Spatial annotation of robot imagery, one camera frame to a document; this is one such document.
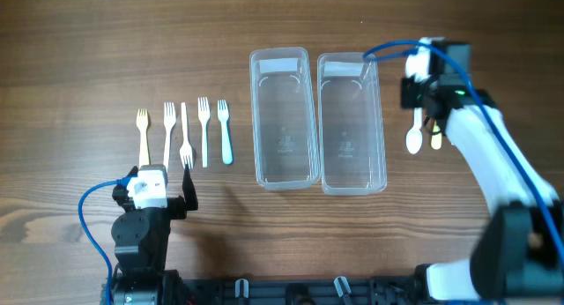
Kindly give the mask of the yellow plastic spoon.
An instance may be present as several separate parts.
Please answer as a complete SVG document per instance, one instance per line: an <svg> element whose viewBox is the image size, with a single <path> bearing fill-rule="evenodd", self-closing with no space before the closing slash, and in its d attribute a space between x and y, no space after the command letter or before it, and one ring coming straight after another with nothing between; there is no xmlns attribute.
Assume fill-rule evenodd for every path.
<svg viewBox="0 0 564 305"><path fill-rule="evenodd" d="M430 145L434 150L439 150L442 147L442 132L437 121L434 121Z"/></svg>

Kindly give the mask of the white upside-down plastic spoon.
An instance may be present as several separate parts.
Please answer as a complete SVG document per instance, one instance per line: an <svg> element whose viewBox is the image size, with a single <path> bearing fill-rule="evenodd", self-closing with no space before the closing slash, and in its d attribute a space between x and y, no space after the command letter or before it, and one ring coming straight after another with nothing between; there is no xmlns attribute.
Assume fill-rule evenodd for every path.
<svg viewBox="0 0 564 305"><path fill-rule="evenodd" d="M406 148L410 154L416 154L422 146L422 123L422 108L415 108L413 110L413 125L405 137Z"/></svg>

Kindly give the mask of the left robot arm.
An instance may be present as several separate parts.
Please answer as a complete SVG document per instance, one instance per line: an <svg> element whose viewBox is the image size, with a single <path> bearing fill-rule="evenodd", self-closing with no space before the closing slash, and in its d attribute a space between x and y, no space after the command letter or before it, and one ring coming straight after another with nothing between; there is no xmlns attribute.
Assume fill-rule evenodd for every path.
<svg viewBox="0 0 564 305"><path fill-rule="evenodd" d="M162 165L133 167L113 188L112 198L124 209L112 228L117 265L110 268L102 286L101 304L195 304L196 296L177 270L166 268L170 223L186 219L198 209L190 169L183 169L182 191L178 197L164 197L158 205L137 205L134 182L146 182L146 174L166 177Z"/></svg>

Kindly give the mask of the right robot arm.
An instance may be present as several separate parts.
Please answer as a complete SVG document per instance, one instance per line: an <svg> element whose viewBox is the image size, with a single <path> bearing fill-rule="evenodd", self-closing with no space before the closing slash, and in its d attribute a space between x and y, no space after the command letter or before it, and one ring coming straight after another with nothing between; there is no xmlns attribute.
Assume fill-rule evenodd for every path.
<svg viewBox="0 0 564 305"><path fill-rule="evenodd" d="M488 91L470 81L471 47L422 38L408 55L403 108L423 108L464 156L491 214L465 259L416 269L419 297L477 301L563 295L563 203L531 166Z"/></svg>

